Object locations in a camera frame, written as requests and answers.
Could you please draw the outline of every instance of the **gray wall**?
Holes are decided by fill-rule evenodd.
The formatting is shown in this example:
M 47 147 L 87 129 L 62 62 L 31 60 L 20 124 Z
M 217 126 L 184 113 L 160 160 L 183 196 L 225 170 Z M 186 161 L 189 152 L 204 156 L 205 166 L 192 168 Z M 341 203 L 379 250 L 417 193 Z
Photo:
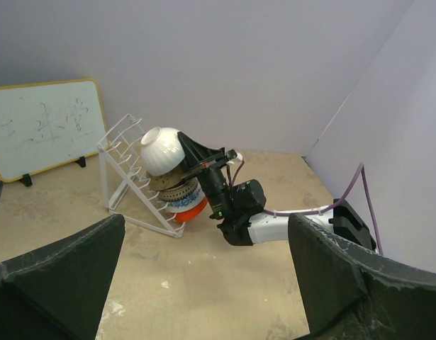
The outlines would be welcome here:
M 0 85 L 93 77 L 109 125 L 305 154 L 411 3 L 0 0 Z
M 307 157 L 334 196 L 358 163 L 385 255 L 436 272 L 436 0 L 416 0 Z M 369 222 L 361 182 L 350 202 Z

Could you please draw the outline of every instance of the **wooden table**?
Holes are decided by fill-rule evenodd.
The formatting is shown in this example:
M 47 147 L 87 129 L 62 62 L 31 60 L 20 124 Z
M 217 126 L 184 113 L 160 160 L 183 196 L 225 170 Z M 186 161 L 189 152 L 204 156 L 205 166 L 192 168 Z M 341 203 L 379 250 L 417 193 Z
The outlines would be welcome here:
M 257 179 L 267 207 L 331 204 L 295 154 L 242 152 L 238 182 Z M 149 212 L 135 197 L 129 213 Z M 287 241 L 230 246 L 209 207 L 181 239 L 126 224 L 126 236 L 97 339 L 293 339 L 308 333 Z M 0 200 L 0 261 L 49 244 L 108 216 L 98 157 L 6 184 Z

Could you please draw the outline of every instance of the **white dish rack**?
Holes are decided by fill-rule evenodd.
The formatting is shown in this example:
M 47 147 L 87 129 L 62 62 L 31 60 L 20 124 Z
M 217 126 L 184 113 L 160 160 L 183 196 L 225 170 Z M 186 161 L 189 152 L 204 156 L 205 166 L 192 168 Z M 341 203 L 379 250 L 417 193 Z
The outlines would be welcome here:
M 96 144 L 99 150 L 103 206 L 111 214 L 122 214 L 131 223 L 180 238 L 183 235 L 186 223 L 176 222 L 176 214 L 166 211 L 167 203 L 157 199 L 159 192 L 150 190 L 151 178 L 143 168 L 139 153 L 140 140 L 146 133 L 140 124 L 141 121 L 142 118 L 136 119 L 131 114 L 127 114 L 109 129 L 106 135 Z M 109 195 L 108 164 L 121 177 L 120 185 L 111 195 Z M 128 190 L 132 190 L 136 194 L 142 204 L 157 218 L 161 227 L 119 212 L 119 203 Z

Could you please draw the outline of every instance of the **white bowl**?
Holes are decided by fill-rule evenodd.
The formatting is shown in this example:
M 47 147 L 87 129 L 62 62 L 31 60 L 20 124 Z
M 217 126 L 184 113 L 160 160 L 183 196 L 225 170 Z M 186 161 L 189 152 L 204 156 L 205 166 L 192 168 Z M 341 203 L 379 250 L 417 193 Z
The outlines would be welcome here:
M 202 202 L 205 198 L 205 193 L 201 188 L 201 185 L 197 185 L 196 190 L 190 193 L 188 196 L 185 196 L 181 200 L 175 200 L 174 202 L 169 202 L 166 207 L 166 211 L 169 213 L 184 213 L 190 209 L 195 208 L 197 205 Z
M 183 160 L 184 151 L 177 133 L 172 127 L 154 127 L 143 135 L 140 158 L 150 175 L 164 175 Z

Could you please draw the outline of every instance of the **orange bowl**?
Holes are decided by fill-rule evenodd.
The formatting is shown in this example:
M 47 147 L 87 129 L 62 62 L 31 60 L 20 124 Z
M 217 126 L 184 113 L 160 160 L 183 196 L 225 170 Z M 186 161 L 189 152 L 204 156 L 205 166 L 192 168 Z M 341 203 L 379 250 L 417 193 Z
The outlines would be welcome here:
M 188 211 L 185 211 L 185 212 L 177 213 L 177 215 L 175 216 L 175 220 L 177 222 L 180 222 L 180 223 L 188 222 L 188 221 L 194 219 L 198 214 L 200 214 L 202 212 L 202 210 L 206 207 L 207 204 L 208 204 L 208 200 L 205 197 L 194 208 L 192 208 L 192 209 L 190 209 Z

